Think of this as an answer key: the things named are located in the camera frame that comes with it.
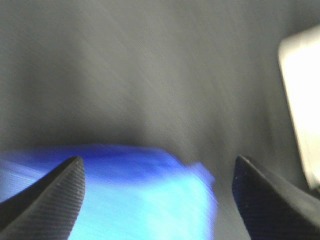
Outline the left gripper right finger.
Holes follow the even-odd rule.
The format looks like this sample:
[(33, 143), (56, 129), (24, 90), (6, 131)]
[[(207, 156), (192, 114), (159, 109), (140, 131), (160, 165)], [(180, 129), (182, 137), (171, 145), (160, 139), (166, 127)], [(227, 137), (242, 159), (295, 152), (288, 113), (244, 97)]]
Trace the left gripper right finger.
[(235, 160), (232, 194), (252, 240), (318, 240), (320, 200), (245, 156)]

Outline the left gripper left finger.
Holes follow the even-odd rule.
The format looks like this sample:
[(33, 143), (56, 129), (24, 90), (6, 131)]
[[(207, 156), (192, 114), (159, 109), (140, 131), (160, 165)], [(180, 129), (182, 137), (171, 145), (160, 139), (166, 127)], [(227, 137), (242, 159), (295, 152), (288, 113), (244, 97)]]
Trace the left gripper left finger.
[(2, 240), (66, 240), (86, 191), (84, 160), (66, 159), (0, 204)]

